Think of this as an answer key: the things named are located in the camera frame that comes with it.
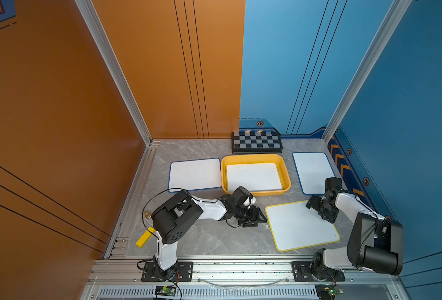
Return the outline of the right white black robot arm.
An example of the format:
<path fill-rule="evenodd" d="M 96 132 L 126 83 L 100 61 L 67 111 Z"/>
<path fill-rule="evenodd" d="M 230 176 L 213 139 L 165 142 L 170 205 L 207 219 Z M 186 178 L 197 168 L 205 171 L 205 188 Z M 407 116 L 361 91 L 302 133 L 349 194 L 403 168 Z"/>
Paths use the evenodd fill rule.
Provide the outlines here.
<path fill-rule="evenodd" d="M 335 223 L 342 212 L 353 222 L 346 247 L 321 249 L 313 255 L 309 270 L 318 281 L 341 280 L 345 270 L 371 270 L 379 274 L 401 274 L 404 230 L 400 222 L 382 216 L 353 192 L 342 188 L 342 180 L 325 180 L 325 194 L 312 196 L 306 204 L 322 220 Z"/>

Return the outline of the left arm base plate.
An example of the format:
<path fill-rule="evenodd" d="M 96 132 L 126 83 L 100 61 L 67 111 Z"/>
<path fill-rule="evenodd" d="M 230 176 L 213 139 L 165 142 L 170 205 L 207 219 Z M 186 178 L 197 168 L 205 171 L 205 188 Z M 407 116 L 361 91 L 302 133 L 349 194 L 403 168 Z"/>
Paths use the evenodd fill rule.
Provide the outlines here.
<path fill-rule="evenodd" d="M 172 267 L 162 270 L 154 261 L 146 262 L 138 267 L 142 272 L 141 280 L 146 283 L 153 282 L 174 282 L 188 283 L 192 281 L 193 262 L 176 262 Z"/>

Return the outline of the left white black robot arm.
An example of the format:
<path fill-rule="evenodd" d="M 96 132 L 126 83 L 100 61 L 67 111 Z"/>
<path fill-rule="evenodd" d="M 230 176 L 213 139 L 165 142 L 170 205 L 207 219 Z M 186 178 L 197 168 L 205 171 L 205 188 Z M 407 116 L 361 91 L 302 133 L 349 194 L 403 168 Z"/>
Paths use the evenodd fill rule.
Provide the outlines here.
<path fill-rule="evenodd" d="M 187 264 L 179 264 L 177 259 L 177 245 L 198 220 L 228 223 L 235 218 L 236 225 L 228 224 L 231 228 L 251 228 L 267 222 L 267 217 L 256 206 L 256 197 L 242 186 L 214 199 L 194 196 L 186 189 L 168 188 L 166 191 L 175 194 L 151 212 L 152 226 L 146 226 L 136 242 L 142 247 L 149 238 L 156 239 L 157 251 L 141 269 L 151 281 L 177 283 L 188 280 Z"/>

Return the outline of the yellow plastic storage box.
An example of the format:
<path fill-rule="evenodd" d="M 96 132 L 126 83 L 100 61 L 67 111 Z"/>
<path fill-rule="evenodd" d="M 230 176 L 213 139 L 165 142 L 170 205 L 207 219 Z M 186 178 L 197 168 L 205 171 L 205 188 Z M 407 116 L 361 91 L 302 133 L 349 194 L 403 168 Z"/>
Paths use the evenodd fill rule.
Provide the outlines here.
<path fill-rule="evenodd" d="M 245 154 L 221 161 L 222 188 L 227 194 L 242 186 L 255 197 L 283 195 L 292 184 L 282 156 Z"/>

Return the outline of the yellow-framed whiteboard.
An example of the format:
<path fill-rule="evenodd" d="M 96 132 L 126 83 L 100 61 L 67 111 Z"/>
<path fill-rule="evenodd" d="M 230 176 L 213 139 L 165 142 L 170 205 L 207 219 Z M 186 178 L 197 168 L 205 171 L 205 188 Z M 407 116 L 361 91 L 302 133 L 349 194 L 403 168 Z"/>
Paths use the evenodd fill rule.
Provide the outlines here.
<path fill-rule="evenodd" d="M 250 192 L 282 189 L 277 166 L 273 162 L 228 165 L 228 192 L 234 192 L 239 186 L 243 186 Z"/>
<path fill-rule="evenodd" d="M 323 220 L 307 201 L 267 206 L 268 224 L 280 252 L 337 243 L 341 240 L 334 224 Z"/>

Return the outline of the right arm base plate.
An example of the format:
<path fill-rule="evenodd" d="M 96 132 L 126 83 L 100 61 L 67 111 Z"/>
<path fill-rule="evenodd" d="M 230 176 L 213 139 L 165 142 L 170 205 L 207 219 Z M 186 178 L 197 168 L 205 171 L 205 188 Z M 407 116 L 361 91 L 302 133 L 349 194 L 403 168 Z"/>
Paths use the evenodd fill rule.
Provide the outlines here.
<path fill-rule="evenodd" d="M 292 272 L 295 282 L 303 281 L 336 281 L 344 282 L 346 277 L 341 270 L 334 270 L 325 266 L 312 266 L 311 262 L 294 261 L 291 262 Z"/>

